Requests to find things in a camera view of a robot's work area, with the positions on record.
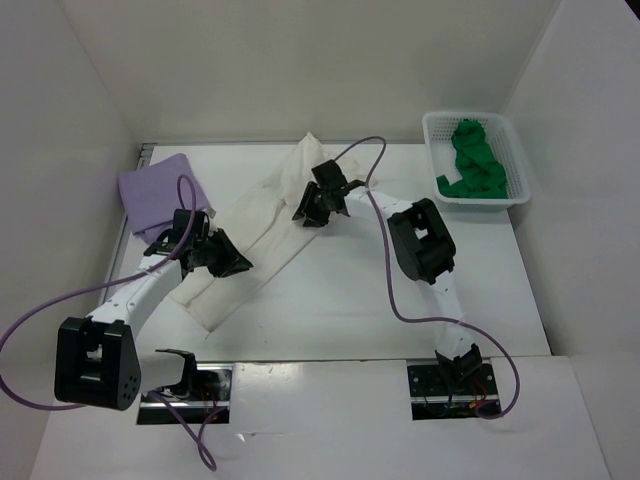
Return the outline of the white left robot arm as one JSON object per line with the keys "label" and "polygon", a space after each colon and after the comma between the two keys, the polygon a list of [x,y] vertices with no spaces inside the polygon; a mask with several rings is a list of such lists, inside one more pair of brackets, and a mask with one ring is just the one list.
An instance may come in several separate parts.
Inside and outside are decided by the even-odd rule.
{"label": "white left robot arm", "polygon": [[178,209],[172,225],[146,248],[131,282],[83,318],[69,317],[57,335],[54,395],[60,402],[124,411],[139,395],[166,389],[180,400],[200,385],[194,353],[141,352],[136,346],[151,314],[190,274],[244,273],[252,263],[203,212]]}

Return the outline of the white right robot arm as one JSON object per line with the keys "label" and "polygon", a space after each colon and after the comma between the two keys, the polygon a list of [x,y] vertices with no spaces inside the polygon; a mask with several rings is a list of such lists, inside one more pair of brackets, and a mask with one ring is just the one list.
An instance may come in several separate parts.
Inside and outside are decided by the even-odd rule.
{"label": "white right robot arm", "polygon": [[450,393],[464,391],[482,357],[456,292],[456,246],[435,204],[369,190],[362,180],[347,180],[334,160],[314,167],[312,175],[293,219],[306,228],[326,226],[333,213],[381,222],[385,262],[396,264],[434,308],[426,321],[434,324],[439,382]]}

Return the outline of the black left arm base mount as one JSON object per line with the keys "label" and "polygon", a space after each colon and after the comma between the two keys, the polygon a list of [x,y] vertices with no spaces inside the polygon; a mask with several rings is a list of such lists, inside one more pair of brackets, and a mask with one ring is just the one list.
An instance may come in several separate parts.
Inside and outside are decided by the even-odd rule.
{"label": "black left arm base mount", "polygon": [[[189,425],[200,425],[215,409],[219,409],[210,424],[228,424],[234,366],[221,363],[199,363],[197,375],[190,389],[184,387],[160,387],[155,392],[166,400]],[[141,396],[137,425],[171,425],[178,421],[166,405],[150,397]]]}

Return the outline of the purple t shirt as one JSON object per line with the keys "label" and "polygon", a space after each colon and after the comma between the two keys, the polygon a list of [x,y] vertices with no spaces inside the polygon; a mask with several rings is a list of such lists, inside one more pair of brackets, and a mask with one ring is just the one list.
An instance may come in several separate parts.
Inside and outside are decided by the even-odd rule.
{"label": "purple t shirt", "polygon": [[182,174],[193,181],[196,208],[203,211],[211,208],[184,153],[172,155],[155,165],[118,175],[119,193],[132,234],[147,245],[171,226],[174,211],[181,208],[177,181]]}

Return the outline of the white t shirt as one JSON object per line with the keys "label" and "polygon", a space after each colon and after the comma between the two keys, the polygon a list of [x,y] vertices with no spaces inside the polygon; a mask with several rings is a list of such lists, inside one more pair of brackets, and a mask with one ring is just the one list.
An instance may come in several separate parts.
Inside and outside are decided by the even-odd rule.
{"label": "white t shirt", "polygon": [[250,270],[215,278],[198,268],[168,298],[208,332],[249,301],[316,236],[314,229],[299,226],[292,216],[312,180],[311,169],[329,160],[330,154],[307,134],[268,176],[216,214],[214,224],[253,264]]}

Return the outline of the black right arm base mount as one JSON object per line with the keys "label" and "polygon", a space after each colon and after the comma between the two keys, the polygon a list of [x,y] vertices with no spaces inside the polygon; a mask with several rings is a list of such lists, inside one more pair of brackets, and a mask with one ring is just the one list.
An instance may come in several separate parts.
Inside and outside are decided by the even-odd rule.
{"label": "black right arm base mount", "polygon": [[470,380],[448,386],[434,361],[407,364],[413,421],[476,418],[476,409],[490,417],[502,412],[489,362]]}

